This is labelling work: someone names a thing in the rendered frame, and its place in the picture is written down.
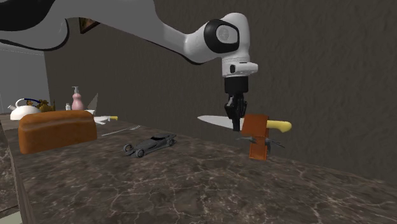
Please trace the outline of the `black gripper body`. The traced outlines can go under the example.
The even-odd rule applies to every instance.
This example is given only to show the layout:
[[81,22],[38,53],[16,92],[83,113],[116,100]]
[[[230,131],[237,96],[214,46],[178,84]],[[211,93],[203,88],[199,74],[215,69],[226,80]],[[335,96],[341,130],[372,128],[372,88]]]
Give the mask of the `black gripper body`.
[[233,76],[224,78],[225,93],[230,95],[243,94],[248,92],[248,77],[247,76]]

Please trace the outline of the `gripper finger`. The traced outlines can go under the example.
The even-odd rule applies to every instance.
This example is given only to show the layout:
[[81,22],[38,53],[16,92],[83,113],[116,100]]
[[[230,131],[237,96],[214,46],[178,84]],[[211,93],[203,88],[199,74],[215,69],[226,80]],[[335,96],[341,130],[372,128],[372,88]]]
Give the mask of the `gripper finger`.
[[232,121],[233,131],[239,131],[239,118],[237,114],[237,108],[234,103],[234,96],[229,95],[228,102],[224,106],[227,116]]
[[245,116],[246,113],[246,108],[247,108],[247,102],[244,99],[244,94],[238,94],[237,95],[237,125],[238,125],[238,130],[240,130],[240,120]]

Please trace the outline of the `orange knife block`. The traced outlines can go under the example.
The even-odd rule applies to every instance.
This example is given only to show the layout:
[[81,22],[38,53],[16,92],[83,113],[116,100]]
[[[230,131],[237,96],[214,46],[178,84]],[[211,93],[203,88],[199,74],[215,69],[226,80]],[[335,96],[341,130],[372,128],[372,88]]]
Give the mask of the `orange knife block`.
[[249,157],[257,160],[267,159],[268,116],[262,114],[246,114],[242,125],[241,134],[244,137],[253,137],[255,143],[250,143]]

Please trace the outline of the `grey metal tool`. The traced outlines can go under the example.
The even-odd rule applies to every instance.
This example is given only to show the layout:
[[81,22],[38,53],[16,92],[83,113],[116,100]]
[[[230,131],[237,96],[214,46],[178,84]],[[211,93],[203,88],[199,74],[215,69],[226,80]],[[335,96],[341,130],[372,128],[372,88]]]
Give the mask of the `grey metal tool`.
[[[257,144],[258,143],[257,139],[255,139],[254,137],[238,137],[237,140],[247,140],[247,141],[249,141],[250,143],[253,143],[253,144]],[[268,137],[266,137],[265,138],[265,146],[267,147],[267,152],[268,153],[271,152],[271,147],[272,147],[273,144],[278,146],[278,147],[284,148],[284,146],[280,142],[274,141],[274,140],[269,139]]]

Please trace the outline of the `dark grey toy car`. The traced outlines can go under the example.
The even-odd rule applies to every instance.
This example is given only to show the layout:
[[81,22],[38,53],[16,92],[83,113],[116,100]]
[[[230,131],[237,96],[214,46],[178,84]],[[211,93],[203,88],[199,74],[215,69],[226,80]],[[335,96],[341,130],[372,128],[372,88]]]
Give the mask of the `dark grey toy car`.
[[143,158],[154,151],[173,146],[177,142],[175,137],[173,133],[157,134],[135,146],[126,144],[123,151],[126,156]]

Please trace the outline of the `silver fork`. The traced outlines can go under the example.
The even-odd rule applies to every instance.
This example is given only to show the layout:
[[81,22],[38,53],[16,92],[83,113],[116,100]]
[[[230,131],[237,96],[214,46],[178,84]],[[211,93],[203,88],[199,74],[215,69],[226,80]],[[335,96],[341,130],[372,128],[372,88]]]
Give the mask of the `silver fork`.
[[136,130],[136,129],[140,128],[140,127],[141,127],[141,125],[136,125],[134,127],[129,127],[129,128],[126,128],[126,129],[117,130],[117,131],[114,131],[114,132],[103,134],[103,135],[101,135],[101,137],[108,136],[108,135],[111,135],[111,134],[116,134],[116,133],[119,133],[119,132],[123,132],[125,130]]

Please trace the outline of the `pink soap dispenser bottle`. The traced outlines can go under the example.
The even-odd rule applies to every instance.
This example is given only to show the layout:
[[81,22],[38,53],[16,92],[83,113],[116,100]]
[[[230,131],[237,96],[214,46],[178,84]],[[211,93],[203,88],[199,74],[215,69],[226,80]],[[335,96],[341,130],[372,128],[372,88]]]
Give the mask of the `pink soap dispenser bottle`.
[[84,110],[84,105],[81,100],[81,94],[79,92],[78,87],[73,87],[74,88],[74,94],[73,94],[73,103],[71,106],[72,110]]

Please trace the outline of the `brown bread loaf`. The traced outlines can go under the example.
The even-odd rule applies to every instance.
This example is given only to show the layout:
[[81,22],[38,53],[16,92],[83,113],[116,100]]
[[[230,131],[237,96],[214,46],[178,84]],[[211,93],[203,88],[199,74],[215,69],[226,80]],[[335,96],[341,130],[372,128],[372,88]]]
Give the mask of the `brown bread loaf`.
[[29,114],[19,121],[18,142],[23,154],[38,153],[96,139],[94,116],[84,110]]

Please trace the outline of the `brown golden figure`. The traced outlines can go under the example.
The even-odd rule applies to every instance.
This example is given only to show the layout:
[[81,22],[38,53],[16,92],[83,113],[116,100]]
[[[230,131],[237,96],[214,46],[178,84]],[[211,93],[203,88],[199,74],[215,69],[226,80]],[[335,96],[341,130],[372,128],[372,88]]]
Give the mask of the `brown golden figure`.
[[36,106],[40,112],[49,112],[49,111],[55,111],[55,102],[52,103],[52,105],[49,105],[49,102],[47,100],[39,100],[39,104]]

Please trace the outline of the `large yellow-handled knife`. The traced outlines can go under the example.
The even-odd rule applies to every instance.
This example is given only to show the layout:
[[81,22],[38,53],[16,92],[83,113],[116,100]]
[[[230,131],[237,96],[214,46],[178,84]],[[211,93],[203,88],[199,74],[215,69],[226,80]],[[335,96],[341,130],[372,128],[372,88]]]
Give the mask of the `large yellow-handled knife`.
[[[233,129],[233,122],[227,116],[202,115],[198,116],[197,118],[203,122],[207,122],[220,127],[225,127],[228,129]],[[281,132],[287,132],[292,128],[292,124],[287,121],[267,120],[266,128],[277,129]]]

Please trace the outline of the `small yellow-handled knife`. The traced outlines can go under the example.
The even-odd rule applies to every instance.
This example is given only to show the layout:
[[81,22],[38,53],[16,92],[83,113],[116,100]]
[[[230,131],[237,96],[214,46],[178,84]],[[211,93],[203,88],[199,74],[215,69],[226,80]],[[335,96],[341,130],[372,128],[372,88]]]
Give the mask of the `small yellow-handled knife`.
[[100,125],[105,125],[106,121],[110,122],[111,120],[118,120],[117,116],[95,116],[94,122]]

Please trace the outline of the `brown framed wall picture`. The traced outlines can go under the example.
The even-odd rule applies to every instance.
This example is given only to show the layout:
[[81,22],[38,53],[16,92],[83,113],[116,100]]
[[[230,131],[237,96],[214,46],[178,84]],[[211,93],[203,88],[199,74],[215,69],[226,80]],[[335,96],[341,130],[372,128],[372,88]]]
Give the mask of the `brown framed wall picture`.
[[89,19],[89,18],[79,18],[80,33],[84,34],[89,30],[93,29],[95,26],[99,25],[99,22]]

